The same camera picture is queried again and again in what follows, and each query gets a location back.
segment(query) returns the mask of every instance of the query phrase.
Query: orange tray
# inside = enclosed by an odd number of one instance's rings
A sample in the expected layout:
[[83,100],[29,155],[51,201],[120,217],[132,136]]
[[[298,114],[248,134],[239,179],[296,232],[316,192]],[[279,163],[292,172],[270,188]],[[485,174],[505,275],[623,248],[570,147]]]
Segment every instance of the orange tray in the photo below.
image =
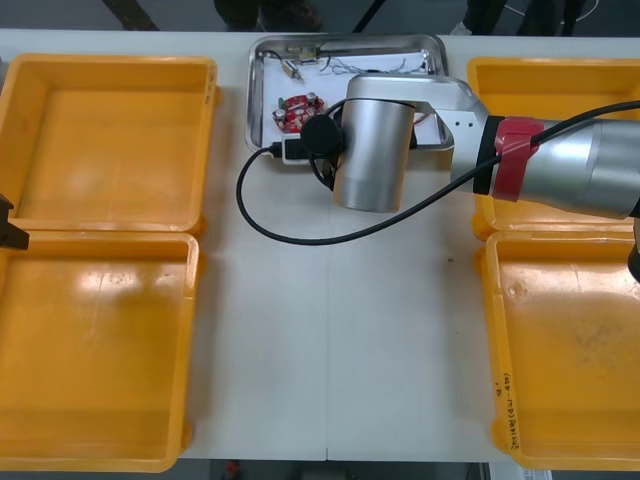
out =
[[207,58],[26,54],[0,97],[0,192],[28,230],[200,228]]
[[[640,60],[475,58],[469,83],[493,115],[563,120],[585,110],[640,98]],[[640,120],[640,112],[608,118]],[[631,231],[630,220],[567,213],[529,202],[476,198],[476,234],[504,230]]]
[[493,234],[478,255],[494,442],[533,469],[640,470],[631,234]]
[[0,251],[0,469],[175,463],[198,255],[184,233],[33,232]]

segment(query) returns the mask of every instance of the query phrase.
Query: electronic component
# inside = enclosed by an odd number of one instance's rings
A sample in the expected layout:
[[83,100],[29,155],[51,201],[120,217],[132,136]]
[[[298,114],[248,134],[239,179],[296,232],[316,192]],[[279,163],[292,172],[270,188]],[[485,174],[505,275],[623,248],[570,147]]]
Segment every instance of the electronic component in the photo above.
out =
[[304,122],[324,113],[326,103],[315,93],[297,95],[288,99],[278,99],[278,109],[273,112],[273,121],[285,133],[300,133]]

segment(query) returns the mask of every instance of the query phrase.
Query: black wire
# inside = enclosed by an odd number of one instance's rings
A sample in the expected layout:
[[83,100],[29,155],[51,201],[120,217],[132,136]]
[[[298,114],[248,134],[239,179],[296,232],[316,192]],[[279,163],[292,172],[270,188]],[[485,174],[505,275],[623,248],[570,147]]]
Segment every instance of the black wire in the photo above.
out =
[[345,103],[347,103],[347,100],[359,100],[357,98],[353,98],[353,99],[347,99],[345,98],[344,100],[340,100],[337,103],[334,103],[333,105],[331,105],[326,112],[324,112],[325,115],[331,115],[333,112],[335,112],[336,110],[338,110],[340,107],[342,107]]
[[599,117],[601,115],[607,115],[609,113],[625,112],[627,110],[636,110],[638,108],[640,108],[640,100],[614,103],[612,105],[607,105],[606,107],[594,108],[593,110],[589,110],[587,112],[576,115],[575,117],[571,117],[567,120],[563,120],[562,122],[558,122],[554,126],[547,128],[544,132],[535,135],[531,139],[531,145],[540,145],[541,143],[549,140],[554,135],[573,128],[586,120],[591,120],[592,118]]
[[481,165],[473,168],[472,170],[469,170],[467,173],[465,173],[465,174],[461,175],[460,177],[456,178],[454,181],[452,181],[451,183],[449,183],[445,187],[443,187],[440,190],[438,190],[436,193],[431,195],[429,198],[423,200],[422,202],[418,203],[417,205],[414,205],[411,208],[408,208],[404,212],[399,213],[398,215],[396,215],[394,217],[391,217],[388,220],[385,220],[384,222],[380,222],[380,223],[378,223],[376,225],[373,225],[371,227],[367,227],[367,228],[364,228],[364,229],[359,230],[357,232],[349,233],[347,235],[341,235],[339,237],[331,237],[331,238],[294,238],[294,237],[287,237],[287,236],[284,236],[284,235],[278,235],[277,233],[273,233],[273,232],[267,230],[266,228],[262,227],[261,225],[258,225],[255,222],[255,220],[253,218],[251,218],[251,215],[249,215],[249,212],[247,212],[247,209],[244,206],[244,200],[242,199],[242,185],[244,184],[244,178],[247,175],[247,171],[249,170],[249,167],[251,167],[251,164],[253,164],[253,162],[260,155],[262,155],[264,153],[267,153],[269,151],[270,151],[270,147],[261,148],[260,150],[255,152],[253,155],[251,155],[251,157],[249,157],[249,160],[247,160],[247,163],[245,163],[244,167],[242,167],[242,170],[240,170],[240,175],[238,175],[238,182],[236,183],[236,201],[238,202],[238,208],[240,209],[240,213],[242,214],[244,219],[247,221],[247,223],[249,225],[251,225],[251,227],[253,227],[255,230],[257,230],[258,232],[263,234],[265,237],[269,237],[270,239],[276,240],[278,242],[289,243],[291,245],[305,245],[305,246],[316,246],[316,247],[323,246],[323,245],[337,245],[339,243],[350,242],[352,240],[357,240],[359,238],[366,237],[366,236],[371,235],[373,233],[377,233],[377,232],[379,232],[381,230],[384,230],[385,228],[392,227],[396,223],[399,223],[402,220],[406,220],[407,218],[415,215],[416,213],[420,212],[421,210],[424,210],[429,205],[437,202],[442,197],[444,197],[444,196],[448,195],[449,193],[453,192],[458,187],[464,185],[469,180],[473,179],[479,172],[481,172],[481,171],[483,171],[483,170],[485,170],[485,169],[487,169],[489,167],[493,167],[494,165],[496,165],[497,163],[500,162],[500,158],[501,158],[500,155],[497,155],[497,156],[485,161]]
[[329,190],[331,190],[331,187],[329,186],[329,183],[327,182],[327,180],[323,178],[322,175],[320,175],[320,170],[318,170],[318,164],[316,163],[316,158],[313,155],[309,155],[309,164],[311,165],[311,170],[313,170],[313,174],[316,176],[318,181],[321,184],[323,184],[325,187],[327,187]]
[[[331,106],[325,113],[328,115],[329,113],[335,111],[336,109],[338,109],[339,107],[344,105],[345,102],[346,102],[346,100],[342,100],[342,101],[336,103],[335,105]],[[576,125],[578,125],[578,124],[580,124],[580,123],[582,123],[582,122],[584,122],[586,120],[590,120],[590,119],[598,117],[600,115],[606,115],[606,114],[615,113],[615,112],[622,112],[622,111],[626,111],[626,110],[634,110],[634,109],[638,109],[638,108],[640,108],[640,101],[617,103],[617,104],[614,104],[614,105],[608,105],[606,107],[601,107],[601,108],[596,108],[596,109],[593,109],[593,110],[589,110],[588,112],[581,113],[579,115],[576,115],[575,117],[571,117],[571,118],[569,118],[567,120],[559,122],[556,125],[548,128],[544,132],[539,133],[538,135],[535,135],[531,139],[531,145],[532,146],[540,145],[540,144],[548,141],[549,139],[551,139],[554,135],[557,135],[558,133],[560,133],[562,131],[565,131],[567,129],[573,128]],[[357,240],[359,238],[363,238],[363,237],[366,237],[368,235],[372,235],[374,233],[377,233],[377,232],[379,232],[381,230],[384,230],[386,228],[389,228],[389,227],[391,227],[391,226],[393,226],[393,225],[395,225],[397,223],[400,223],[401,221],[406,220],[407,218],[415,215],[416,213],[420,212],[421,210],[424,210],[428,206],[430,206],[433,203],[435,203],[438,200],[440,200],[442,197],[444,197],[444,196],[450,194],[451,192],[455,191],[457,188],[461,187],[462,185],[467,183],[469,180],[472,180],[478,173],[482,172],[483,170],[488,169],[488,168],[493,168],[495,165],[500,163],[500,160],[502,159],[501,155],[496,155],[493,158],[489,158],[489,159],[485,160],[480,165],[476,166],[475,168],[469,170],[467,173],[465,173],[465,174],[461,175],[460,177],[456,178],[451,183],[449,183],[445,187],[441,188],[436,193],[434,193],[430,197],[426,198],[422,202],[418,203],[417,205],[414,205],[413,207],[408,208],[404,212],[401,212],[398,215],[396,215],[394,217],[391,217],[388,220],[385,220],[384,222],[380,222],[380,223],[378,223],[376,225],[373,225],[371,227],[359,230],[357,232],[349,233],[347,235],[341,235],[339,237],[331,237],[331,238],[295,238],[295,237],[287,237],[287,236],[284,236],[284,235],[278,235],[277,233],[273,233],[273,232],[267,230],[266,228],[258,225],[258,223],[256,223],[256,221],[253,218],[251,218],[251,216],[249,215],[249,212],[247,212],[247,209],[246,209],[246,207],[244,205],[244,200],[242,199],[242,186],[244,184],[244,179],[245,179],[245,177],[247,175],[247,172],[249,171],[249,168],[251,167],[253,162],[260,155],[262,155],[264,153],[267,153],[267,152],[270,152],[270,151],[271,151],[271,147],[261,148],[260,150],[255,152],[253,155],[251,155],[251,157],[249,157],[247,162],[242,167],[242,170],[240,170],[240,175],[238,175],[238,181],[236,183],[236,201],[238,203],[238,208],[240,210],[240,213],[244,217],[244,219],[247,221],[247,223],[249,225],[251,225],[251,227],[254,228],[256,231],[258,231],[262,235],[264,235],[265,237],[268,237],[268,238],[270,238],[272,240],[276,240],[276,241],[282,242],[282,243],[288,243],[288,244],[292,244],[292,245],[304,245],[304,246],[337,245],[337,244],[340,244],[340,243],[346,243],[346,242],[350,242],[352,240]]]

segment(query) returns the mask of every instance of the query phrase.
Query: table surface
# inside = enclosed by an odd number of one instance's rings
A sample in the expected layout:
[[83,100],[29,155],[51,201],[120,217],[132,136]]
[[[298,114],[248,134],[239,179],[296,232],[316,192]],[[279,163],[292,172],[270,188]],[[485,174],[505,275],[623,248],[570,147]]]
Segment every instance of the table surface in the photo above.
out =
[[[509,457],[494,416],[473,198],[454,193],[352,244],[309,248],[261,237],[237,211],[248,54],[260,34],[0,30],[0,55],[27,51],[206,55],[222,101],[201,245],[186,457],[484,461]],[[477,56],[634,57],[639,39],[443,37],[451,75]],[[404,207],[447,183],[446,162],[410,161]],[[293,236],[347,233],[384,216],[341,209],[308,171],[264,159],[246,203]]]

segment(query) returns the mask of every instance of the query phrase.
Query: metal tray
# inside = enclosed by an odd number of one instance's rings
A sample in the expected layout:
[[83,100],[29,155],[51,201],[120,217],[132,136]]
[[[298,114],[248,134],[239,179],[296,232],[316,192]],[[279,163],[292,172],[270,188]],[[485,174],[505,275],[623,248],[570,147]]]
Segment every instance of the metal tray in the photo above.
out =
[[[321,50],[317,56],[363,56],[394,53],[427,52],[427,70],[434,75],[449,75],[444,44],[435,35],[274,35],[265,37],[251,47],[249,56],[249,90],[247,95],[247,124],[245,141],[253,151],[262,143],[262,92],[264,63],[261,52],[271,50],[282,58],[296,58],[303,52]],[[421,150],[446,150],[453,146],[453,138],[438,120],[441,143],[419,145]]]

